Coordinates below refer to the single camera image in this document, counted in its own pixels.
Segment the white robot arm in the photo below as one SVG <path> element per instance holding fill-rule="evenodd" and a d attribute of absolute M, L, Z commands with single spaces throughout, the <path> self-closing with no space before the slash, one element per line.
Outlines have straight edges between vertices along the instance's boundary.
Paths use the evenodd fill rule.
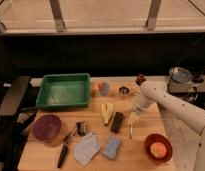
<path fill-rule="evenodd" d="M 168 109 L 201 136 L 193 171 L 205 171 L 205 110 L 170 95 L 164 82 L 144 81 L 135 98 L 134 111 L 129 116 L 128 124 L 132 126 L 138 115 L 146 112 L 154 102 Z"/>

